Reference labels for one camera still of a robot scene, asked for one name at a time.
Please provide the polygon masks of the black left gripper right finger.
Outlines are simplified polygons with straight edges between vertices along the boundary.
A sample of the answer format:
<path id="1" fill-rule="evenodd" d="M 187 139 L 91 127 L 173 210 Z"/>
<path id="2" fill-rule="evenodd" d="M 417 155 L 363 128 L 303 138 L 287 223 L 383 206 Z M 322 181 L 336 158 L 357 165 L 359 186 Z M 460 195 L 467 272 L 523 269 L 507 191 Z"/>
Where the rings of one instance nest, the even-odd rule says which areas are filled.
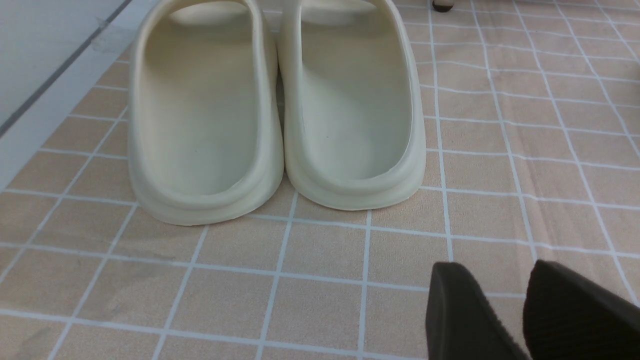
<path id="1" fill-rule="evenodd" d="M 640 310 L 559 262 L 537 260 L 523 336 L 534 360 L 637 360 Z"/>

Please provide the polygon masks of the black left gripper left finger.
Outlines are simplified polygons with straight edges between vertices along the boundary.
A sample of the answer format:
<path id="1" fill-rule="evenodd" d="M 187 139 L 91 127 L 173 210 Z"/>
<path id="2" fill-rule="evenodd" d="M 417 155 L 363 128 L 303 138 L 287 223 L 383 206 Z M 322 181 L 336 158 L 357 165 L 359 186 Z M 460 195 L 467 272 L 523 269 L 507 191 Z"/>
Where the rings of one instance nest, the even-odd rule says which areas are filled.
<path id="1" fill-rule="evenodd" d="M 435 262 L 425 314 L 430 360 L 528 360 L 503 326 L 473 274 Z"/>

